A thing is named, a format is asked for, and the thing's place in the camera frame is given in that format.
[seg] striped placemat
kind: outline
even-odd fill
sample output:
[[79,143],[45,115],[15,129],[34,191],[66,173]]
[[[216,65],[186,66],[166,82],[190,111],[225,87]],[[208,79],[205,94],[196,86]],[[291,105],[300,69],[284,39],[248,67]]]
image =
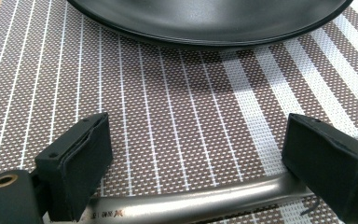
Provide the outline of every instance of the striped placemat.
[[[116,35],[64,0],[2,0],[0,173],[79,119],[108,112],[114,161],[98,196],[171,193],[285,171],[289,113],[358,137],[358,0],[300,38],[238,52],[164,49]],[[338,223],[296,202],[216,223]]]

